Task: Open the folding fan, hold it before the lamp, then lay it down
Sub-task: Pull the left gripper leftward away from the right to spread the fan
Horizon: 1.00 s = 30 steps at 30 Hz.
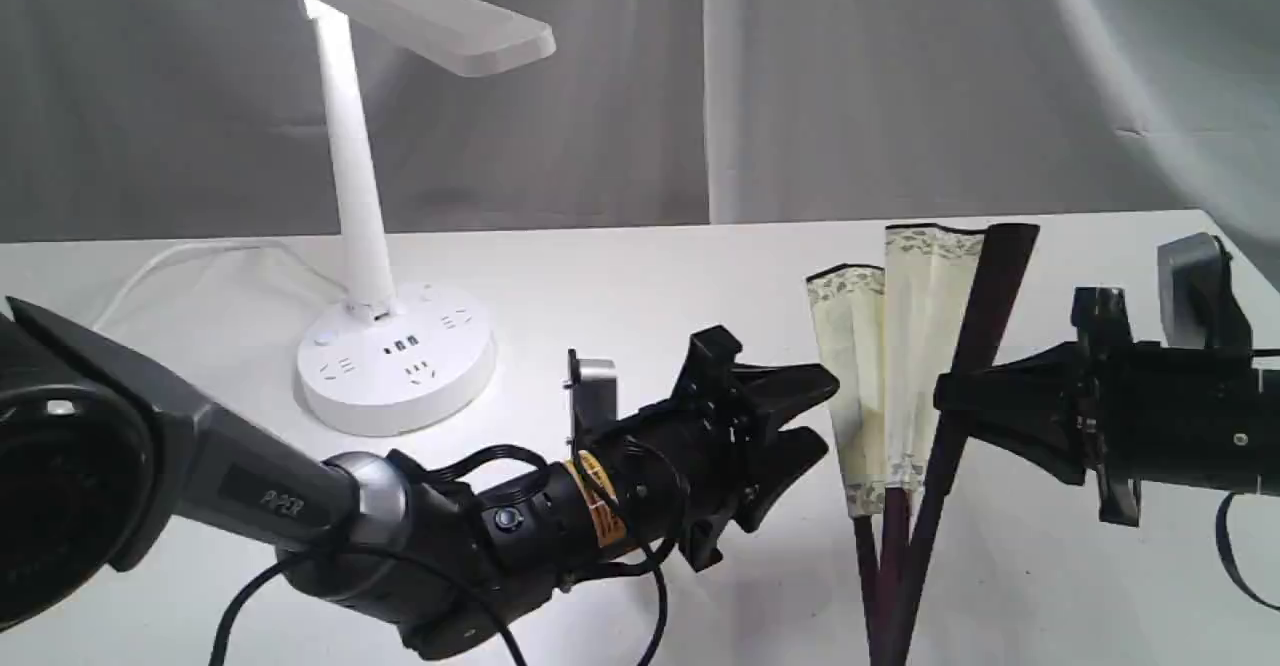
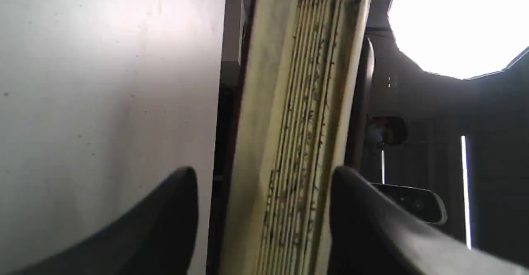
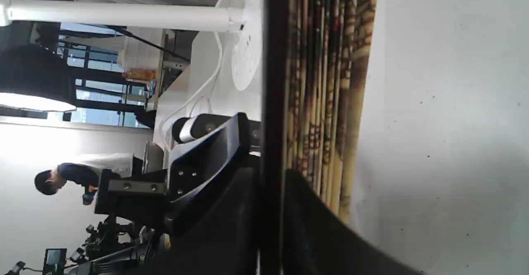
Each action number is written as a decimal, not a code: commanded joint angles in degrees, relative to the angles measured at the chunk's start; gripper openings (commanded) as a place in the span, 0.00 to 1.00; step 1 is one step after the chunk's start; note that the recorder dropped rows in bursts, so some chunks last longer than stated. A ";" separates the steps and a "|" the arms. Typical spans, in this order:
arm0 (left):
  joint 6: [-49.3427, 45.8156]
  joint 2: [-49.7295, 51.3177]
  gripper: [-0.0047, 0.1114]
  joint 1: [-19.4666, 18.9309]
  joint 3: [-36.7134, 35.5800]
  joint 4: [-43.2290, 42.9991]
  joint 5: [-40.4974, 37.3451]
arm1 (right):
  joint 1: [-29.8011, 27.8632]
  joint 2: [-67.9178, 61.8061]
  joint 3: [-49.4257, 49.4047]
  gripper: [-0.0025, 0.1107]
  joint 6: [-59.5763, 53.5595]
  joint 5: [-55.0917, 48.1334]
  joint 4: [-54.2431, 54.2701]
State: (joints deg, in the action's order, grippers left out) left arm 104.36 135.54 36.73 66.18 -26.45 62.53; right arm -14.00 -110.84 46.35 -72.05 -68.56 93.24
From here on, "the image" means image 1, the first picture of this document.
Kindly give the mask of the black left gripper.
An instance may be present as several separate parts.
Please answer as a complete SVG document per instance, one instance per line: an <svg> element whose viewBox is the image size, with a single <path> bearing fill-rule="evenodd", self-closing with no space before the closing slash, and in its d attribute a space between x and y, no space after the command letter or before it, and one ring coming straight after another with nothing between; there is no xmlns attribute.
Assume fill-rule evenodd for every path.
<svg viewBox="0 0 1280 666"><path fill-rule="evenodd" d="M817 362L740 364L741 351L726 327L692 334L671 396L626 418L600 447L623 469L635 525L655 525L646 539L672 540L695 573L722 561L730 523L755 533L829 451L809 426L785 429L831 400L838 378Z"/></svg>

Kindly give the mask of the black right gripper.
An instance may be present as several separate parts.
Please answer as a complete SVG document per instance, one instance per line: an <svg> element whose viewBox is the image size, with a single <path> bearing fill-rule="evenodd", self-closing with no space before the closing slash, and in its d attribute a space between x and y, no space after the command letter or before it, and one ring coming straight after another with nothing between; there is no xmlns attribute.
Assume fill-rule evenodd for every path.
<svg viewBox="0 0 1280 666"><path fill-rule="evenodd" d="M972 438L1025 460L1062 484L1083 487L1087 465L1094 473L1100 521L1138 528L1140 480L1132 475L1119 451L1120 375L1135 346L1125 292L1115 287L1075 288L1070 323L1076 345L1060 343L1018 361L938 377L934 407L941 412L988 415L968 419ZM1074 403L1082 438L1051 419L989 416L1062 412L1075 383L1075 368Z"/></svg>

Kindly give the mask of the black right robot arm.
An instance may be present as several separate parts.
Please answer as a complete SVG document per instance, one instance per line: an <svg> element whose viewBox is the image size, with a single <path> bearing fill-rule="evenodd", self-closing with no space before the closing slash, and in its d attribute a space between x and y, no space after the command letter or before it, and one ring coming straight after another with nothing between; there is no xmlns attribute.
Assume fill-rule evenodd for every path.
<svg viewBox="0 0 1280 666"><path fill-rule="evenodd" d="M934 406L1055 480L1093 479L1100 520L1134 528L1147 482L1277 493L1277 373L1247 353L1137 341L1121 289L1080 287L1074 341L947 373Z"/></svg>

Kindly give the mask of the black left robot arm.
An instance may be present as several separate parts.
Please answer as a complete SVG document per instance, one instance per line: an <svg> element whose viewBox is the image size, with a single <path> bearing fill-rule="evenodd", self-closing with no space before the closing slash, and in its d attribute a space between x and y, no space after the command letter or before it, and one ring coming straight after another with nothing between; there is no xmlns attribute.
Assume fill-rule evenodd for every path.
<svg viewBox="0 0 1280 666"><path fill-rule="evenodd" d="M3 315L3 629L136 569L173 519L270 546L215 631L274 578L390 624L426 662L500 638L558 590L721 562L731 523L758 530L828 452L796 419L832 400L817 364L737 360L723 327L690 337L671 394L627 418L604 362L568 355L570 456L492 444L429 469L407 453L314 459L160 362L36 304Z"/></svg>

